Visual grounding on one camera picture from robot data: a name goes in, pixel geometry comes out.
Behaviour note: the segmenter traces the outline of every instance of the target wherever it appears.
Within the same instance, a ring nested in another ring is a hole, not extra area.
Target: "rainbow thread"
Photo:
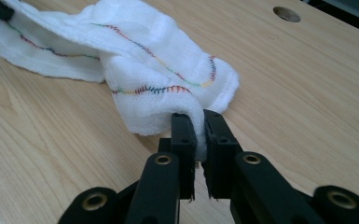
[[[99,57],[92,56],[89,54],[62,54],[62,53],[55,51],[55,49],[53,49],[53,48],[45,48],[45,47],[38,46],[32,40],[25,37],[25,35],[18,28],[16,28],[12,24],[10,24],[8,21],[7,21],[7,25],[8,25],[8,27],[10,27],[12,30],[16,31],[20,35],[21,40],[25,41],[26,43],[30,44],[31,46],[35,47],[36,49],[47,50],[47,51],[50,51],[51,53],[53,53],[54,55],[57,55],[59,57],[64,57],[64,58],[87,57],[87,58],[91,58],[91,59],[94,59],[97,61],[100,60]]]
[[[156,88],[156,87],[148,87],[146,85],[144,85],[141,88],[136,89],[135,91],[125,91],[121,88],[118,88],[115,91],[112,91],[113,94],[126,94],[126,95],[139,95],[142,94],[144,92],[151,92],[153,94],[162,94],[162,93],[166,93],[166,92],[188,92],[190,93],[190,91],[185,88],[185,87],[181,87],[181,86],[171,86],[171,87],[163,87],[163,88]]]
[[[211,64],[211,68],[212,68],[212,72],[211,72],[211,75],[210,75],[210,78],[203,82],[203,83],[195,83],[195,82],[191,82],[187,79],[185,79],[185,77],[183,75],[181,75],[180,73],[178,72],[175,72],[173,69],[171,69],[170,66],[168,66],[164,61],[161,60],[161,58],[159,58],[155,53],[153,53],[153,51],[151,49],[149,49],[148,47],[146,47],[145,45],[139,43],[139,42],[136,42],[132,39],[130,39],[129,37],[127,37],[126,35],[124,35],[120,29],[118,29],[118,27],[116,26],[113,26],[113,25],[103,25],[103,24],[98,24],[98,23],[92,23],[93,25],[97,25],[97,26],[102,26],[102,27],[105,27],[105,28],[109,28],[111,30],[114,30],[118,35],[120,35],[121,37],[129,40],[130,42],[132,42],[133,44],[135,44],[136,46],[138,46],[139,48],[141,48],[142,50],[144,50],[147,54],[149,54],[152,58],[156,59],[162,66],[164,66],[168,71],[170,71],[171,73],[174,73],[175,75],[177,75],[178,77],[180,77],[185,83],[187,83],[188,85],[190,86],[193,86],[193,87],[202,87],[202,88],[205,88],[205,87],[208,87],[210,85],[212,85],[214,83],[214,79],[215,79],[215,76],[216,76],[216,66],[214,64],[214,58],[215,56],[210,56],[209,57],[209,62]]]

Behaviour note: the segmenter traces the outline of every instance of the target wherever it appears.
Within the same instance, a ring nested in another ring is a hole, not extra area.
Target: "wooden table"
[[[69,13],[95,3],[28,2]],[[322,185],[359,194],[359,30],[297,0],[147,2],[241,75],[224,116],[245,150],[308,194]],[[126,188],[168,135],[129,133],[105,83],[41,77],[0,58],[0,223],[56,223],[83,190]],[[181,223],[233,222],[228,201],[208,199],[201,169],[196,189]]]

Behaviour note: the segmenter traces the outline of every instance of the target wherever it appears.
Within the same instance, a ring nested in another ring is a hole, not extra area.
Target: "tabletop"
[[[96,3],[26,2],[71,14]],[[223,115],[244,150],[307,194],[336,185],[359,195],[359,30],[297,0],[146,2],[240,74]],[[169,135],[130,133],[106,83],[0,58],[0,223],[57,223],[82,191],[125,189]],[[233,223],[229,201],[210,200],[204,181],[200,168],[180,223]]]

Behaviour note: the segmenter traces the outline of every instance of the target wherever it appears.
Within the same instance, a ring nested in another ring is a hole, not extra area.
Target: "white cloth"
[[[172,113],[190,116],[206,159],[203,111],[223,112],[237,73],[203,52],[174,20],[140,0],[101,0],[77,15],[38,11],[18,0],[0,21],[0,56],[43,76],[106,80],[132,133],[161,133]]]

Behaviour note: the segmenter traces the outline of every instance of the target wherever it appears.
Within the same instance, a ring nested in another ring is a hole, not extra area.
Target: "round hole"
[[[259,164],[261,162],[260,158],[254,155],[245,155],[243,160],[251,164]]]
[[[290,21],[290,22],[299,22],[301,21],[301,18],[298,16],[298,14],[293,11],[292,9],[286,8],[286,7],[275,7],[272,9],[279,18]]]
[[[189,143],[190,141],[188,141],[188,139],[184,138],[184,139],[181,139],[180,142],[187,144],[187,143]]]
[[[227,143],[227,142],[229,142],[229,139],[227,139],[226,137],[220,137],[220,142]]]
[[[308,224],[309,223],[307,221],[307,219],[305,219],[304,217],[301,217],[301,216],[295,216],[292,218],[291,221],[293,224]]]
[[[103,207],[107,202],[107,196],[101,192],[92,193],[83,201],[82,206],[86,211],[95,211]]]
[[[156,217],[144,217],[142,224],[159,224],[159,220]]]
[[[353,198],[336,190],[327,192],[327,198],[330,202],[342,208],[353,209],[357,206],[356,201]]]
[[[171,157],[169,157],[169,156],[158,156],[158,157],[156,157],[155,162],[158,165],[166,165],[166,164],[169,164],[172,160],[173,159],[171,159]]]

